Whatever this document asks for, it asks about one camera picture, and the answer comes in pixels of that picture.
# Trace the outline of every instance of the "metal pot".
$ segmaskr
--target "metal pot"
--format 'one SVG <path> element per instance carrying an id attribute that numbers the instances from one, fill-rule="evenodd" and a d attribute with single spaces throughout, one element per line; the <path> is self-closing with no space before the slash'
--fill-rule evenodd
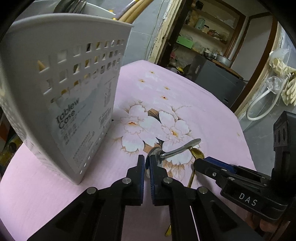
<path id="1" fill-rule="evenodd" d="M 203 52 L 203 55 L 206 56 L 206 57 L 208 57 L 208 58 L 215 59 L 215 55 L 213 55 L 211 53 Z"/>
<path id="2" fill-rule="evenodd" d="M 220 63 L 226 65 L 227 67 L 230 67 L 230 65 L 232 63 L 228 58 L 226 58 L 220 54 L 217 54 L 216 60 L 219 61 Z"/>

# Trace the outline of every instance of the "white plastic basket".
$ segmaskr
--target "white plastic basket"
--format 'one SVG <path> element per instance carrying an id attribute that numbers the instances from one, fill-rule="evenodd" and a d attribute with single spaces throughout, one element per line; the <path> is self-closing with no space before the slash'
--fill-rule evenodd
<path id="1" fill-rule="evenodd" d="M 92 4 L 86 13 L 95 15 L 94 7 L 109 14 Z M 111 123 L 132 25 L 85 14 L 33 14 L 28 8 L 0 43 L 0 104 L 35 156 L 78 184 Z"/>

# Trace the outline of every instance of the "barcode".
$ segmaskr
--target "barcode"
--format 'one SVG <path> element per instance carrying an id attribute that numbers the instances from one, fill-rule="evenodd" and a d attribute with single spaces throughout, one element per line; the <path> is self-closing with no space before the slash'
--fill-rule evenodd
<path id="1" fill-rule="evenodd" d="M 109 83 L 109 89 L 108 89 L 108 93 L 105 93 L 105 101 L 104 101 L 104 107 L 106 107 L 110 101 L 110 97 L 111 97 L 111 82 Z"/>
<path id="2" fill-rule="evenodd" d="M 107 109 L 103 114 L 103 117 L 101 118 L 101 121 L 100 121 L 101 126 L 103 126 L 105 121 L 108 119 L 110 112 L 111 112 L 111 108 Z"/>

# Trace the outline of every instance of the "metal spoon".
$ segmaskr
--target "metal spoon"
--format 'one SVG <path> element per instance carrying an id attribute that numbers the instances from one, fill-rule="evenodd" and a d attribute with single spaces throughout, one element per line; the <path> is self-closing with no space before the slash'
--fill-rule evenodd
<path id="1" fill-rule="evenodd" d="M 181 146 L 180 148 L 177 148 L 173 151 L 169 151 L 169 152 L 164 152 L 161 147 L 154 147 L 152 148 L 147 156 L 151 156 L 151 155 L 155 155 L 156 156 L 156 160 L 159 161 L 158 165 L 160 165 L 162 163 L 163 160 L 165 160 L 166 158 L 172 157 L 174 155 L 177 155 L 179 153 L 182 153 L 183 151 L 192 148 L 193 146 L 196 146 L 197 144 L 199 144 L 201 142 L 200 138 L 194 139 L 188 143 L 186 143 L 185 145 Z M 146 176 L 148 178 L 150 178 L 150 173 L 149 173 L 149 163 L 146 161 L 145 163 L 145 169 L 146 169 Z"/>

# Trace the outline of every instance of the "printed label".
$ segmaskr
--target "printed label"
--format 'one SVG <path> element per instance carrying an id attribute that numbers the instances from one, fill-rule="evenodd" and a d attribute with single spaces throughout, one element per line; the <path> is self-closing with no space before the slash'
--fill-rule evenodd
<path id="1" fill-rule="evenodd" d="M 76 173 L 111 118 L 116 85 L 114 77 L 82 82 L 49 106 L 52 137 Z"/>
<path id="2" fill-rule="evenodd" d="M 107 84 L 109 84 L 109 87 L 107 88 L 107 92 L 105 93 L 104 107 L 106 107 L 109 104 L 111 97 L 111 81 L 107 82 Z"/>

